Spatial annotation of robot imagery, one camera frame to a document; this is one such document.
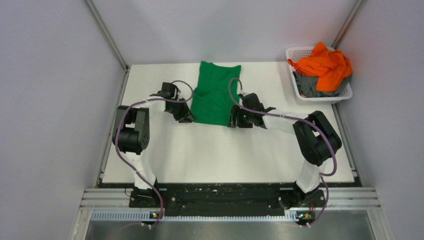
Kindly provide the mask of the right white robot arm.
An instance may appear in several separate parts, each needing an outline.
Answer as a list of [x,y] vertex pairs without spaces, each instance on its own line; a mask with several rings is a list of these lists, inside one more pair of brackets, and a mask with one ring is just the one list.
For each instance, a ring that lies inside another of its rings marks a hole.
[[241,103],[230,108],[229,128],[259,127],[296,137],[303,156],[302,168],[293,189],[285,190],[278,196],[281,207],[290,209],[323,205],[325,197],[319,191],[321,180],[326,176],[323,164],[332,159],[333,169],[328,175],[334,175],[337,170],[336,152],[342,147],[341,138],[325,114],[319,110],[310,114],[297,114],[275,107],[265,108],[255,93],[241,95],[240,98]]

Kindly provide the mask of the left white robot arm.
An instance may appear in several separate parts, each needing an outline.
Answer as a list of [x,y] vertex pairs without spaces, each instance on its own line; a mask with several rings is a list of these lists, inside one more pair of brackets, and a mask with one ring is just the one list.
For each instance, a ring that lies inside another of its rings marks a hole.
[[192,123],[195,117],[187,99],[180,97],[178,80],[163,82],[161,89],[147,99],[116,109],[112,144],[120,160],[130,167],[134,177],[132,198],[141,199],[148,207],[164,207],[157,177],[143,151],[150,143],[150,121],[169,113],[178,123]]

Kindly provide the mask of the green t-shirt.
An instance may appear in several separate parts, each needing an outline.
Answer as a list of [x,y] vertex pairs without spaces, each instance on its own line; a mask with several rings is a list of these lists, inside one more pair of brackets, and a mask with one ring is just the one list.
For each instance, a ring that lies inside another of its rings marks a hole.
[[193,91],[191,113],[194,122],[207,125],[227,126],[231,116],[233,100],[240,100],[237,95],[241,65],[226,67],[212,62],[201,61],[197,86]]

